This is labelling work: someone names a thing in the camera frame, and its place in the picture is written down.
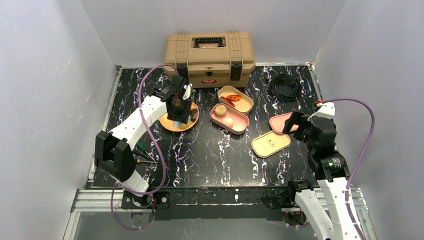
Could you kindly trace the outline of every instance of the orange plate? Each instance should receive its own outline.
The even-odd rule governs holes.
[[[191,107],[197,109],[197,118],[195,121],[190,121],[188,120],[188,125],[185,127],[174,127],[174,121],[167,119],[168,117],[168,113],[165,113],[165,115],[161,116],[159,118],[159,122],[160,124],[166,128],[169,131],[172,132],[182,132],[182,131],[186,131],[189,130],[191,127],[193,127],[199,120],[199,108],[196,105],[196,103],[192,102],[191,103]]]

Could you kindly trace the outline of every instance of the toolbox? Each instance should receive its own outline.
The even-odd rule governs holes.
[[[168,36],[164,63],[194,88],[245,88],[256,59],[248,32],[179,33]],[[163,68],[169,78],[175,75],[172,67]]]

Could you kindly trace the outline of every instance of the gray floor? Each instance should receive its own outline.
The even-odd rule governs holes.
[[[130,214],[119,212],[119,219],[132,226]],[[147,221],[144,214],[135,222]],[[178,219],[155,221],[142,231],[120,227],[110,212],[82,212],[76,240],[310,240],[315,239],[311,226],[301,229],[285,227],[282,222],[265,219]]]

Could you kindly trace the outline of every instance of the white wall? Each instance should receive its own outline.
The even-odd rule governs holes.
[[[314,61],[345,0],[81,0],[113,62],[163,63],[175,33],[247,31],[258,62]]]
[[[316,60],[324,98],[355,97],[375,112],[374,137],[353,182],[381,240],[424,236],[423,9],[418,0],[347,0]],[[369,114],[337,102],[335,121],[353,169]]]
[[[0,46],[0,239],[62,239],[115,66],[80,1],[1,1]]]

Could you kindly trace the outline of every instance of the red label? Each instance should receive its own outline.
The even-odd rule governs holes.
[[[201,83],[202,84],[214,84],[217,81],[215,79],[210,79],[210,80],[202,80]]]

